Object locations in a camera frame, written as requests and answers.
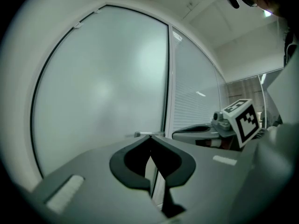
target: wall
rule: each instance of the wall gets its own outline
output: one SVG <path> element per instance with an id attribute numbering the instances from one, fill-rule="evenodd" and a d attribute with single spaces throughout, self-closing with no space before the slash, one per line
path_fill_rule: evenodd
<path id="1" fill-rule="evenodd" d="M 208 42 L 171 12 L 143 0 L 29 0 L 8 30 L 0 53 L 0 151 L 12 180 L 27 190 L 40 181 L 30 138 L 30 108 L 42 66 L 66 32 L 105 4 L 126 6 L 169 22 L 221 67 Z"/>
<path id="2" fill-rule="evenodd" d="M 257 28 L 215 49 L 226 82 L 280 69 L 284 64 L 283 33 L 277 23 Z"/>

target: frosted glass window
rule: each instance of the frosted glass window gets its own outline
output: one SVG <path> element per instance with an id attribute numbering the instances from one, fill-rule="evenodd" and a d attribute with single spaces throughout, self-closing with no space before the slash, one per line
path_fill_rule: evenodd
<path id="1" fill-rule="evenodd" d="M 162 131 L 167 59 L 167 25 L 131 10 L 104 7 L 71 31 L 35 99 L 33 135 L 43 174 L 135 131 Z"/>
<path id="2" fill-rule="evenodd" d="M 262 128 L 265 128 L 265 112 L 267 113 L 267 124 L 266 128 L 269 128 L 270 126 L 273 125 L 278 125 L 281 124 L 281 118 L 279 117 L 279 112 L 278 109 L 271 98 L 270 94 L 268 93 L 267 89 L 269 86 L 272 84 L 272 82 L 278 77 L 282 70 L 277 70 L 273 72 L 268 72 L 266 74 L 260 75 L 260 80 L 261 80 L 261 85 L 263 87 L 263 93 L 264 93 L 264 98 L 265 98 L 265 107 L 266 110 L 263 108 L 262 113 L 261 113 L 261 122 Z"/>
<path id="3" fill-rule="evenodd" d="M 222 77 L 222 75 L 219 73 L 219 71 L 215 68 L 217 81 L 219 85 L 219 91 L 220 91 L 220 101 L 221 101 L 221 109 L 224 109 L 225 107 L 229 106 L 229 100 L 228 100 L 228 86 Z"/>
<path id="4" fill-rule="evenodd" d="M 252 99 L 256 112 L 263 111 L 263 92 L 257 76 L 228 83 L 228 96 L 230 104 L 239 99 Z"/>
<path id="5" fill-rule="evenodd" d="M 220 110 L 219 89 L 213 64 L 186 36 L 173 30 L 176 90 L 173 131 L 210 123 Z"/>

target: ceiling light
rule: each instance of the ceiling light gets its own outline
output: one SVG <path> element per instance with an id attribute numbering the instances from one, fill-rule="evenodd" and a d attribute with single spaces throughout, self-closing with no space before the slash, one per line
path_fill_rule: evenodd
<path id="1" fill-rule="evenodd" d="M 265 74 L 263 74 L 263 76 L 262 76 L 262 79 L 261 79 L 261 84 L 263 84 L 264 82 L 265 82 L 265 79 L 266 79 L 266 73 Z"/>
<path id="2" fill-rule="evenodd" d="M 196 94 L 199 94 L 199 95 L 201 95 L 203 97 L 206 97 L 203 93 L 200 93 L 199 91 L 197 91 Z"/>
<path id="3" fill-rule="evenodd" d="M 265 17 L 270 17 L 272 15 L 271 12 L 268 12 L 266 10 L 263 11 L 263 14 L 265 15 Z"/>

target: white sticker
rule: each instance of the white sticker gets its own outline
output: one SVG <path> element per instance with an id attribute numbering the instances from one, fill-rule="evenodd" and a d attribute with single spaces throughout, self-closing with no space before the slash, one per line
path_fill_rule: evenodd
<path id="1" fill-rule="evenodd" d="M 234 166 L 237 163 L 237 160 L 235 160 L 235 159 L 229 159 L 229 158 L 221 157 L 221 156 L 218 156 L 218 155 L 214 156 L 213 160 L 218 161 L 218 162 L 222 162 L 222 163 L 225 163 L 225 164 L 228 164 L 228 165 L 232 165 L 232 166 Z"/>
<path id="2" fill-rule="evenodd" d="M 57 214 L 61 214 L 76 192 L 83 184 L 84 178 L 73 175 L 51 198 L 46 206 Z"/>

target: white cube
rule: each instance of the white cube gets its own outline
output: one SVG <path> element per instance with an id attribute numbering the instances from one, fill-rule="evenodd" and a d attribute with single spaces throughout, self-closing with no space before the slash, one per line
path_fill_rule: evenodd
<path id="1" fill-rule="evenodd" d="M 261 129 L 252 99 L 239 99 L 222 110 L 237 134 L 239 146 L 243 147 Z"/>

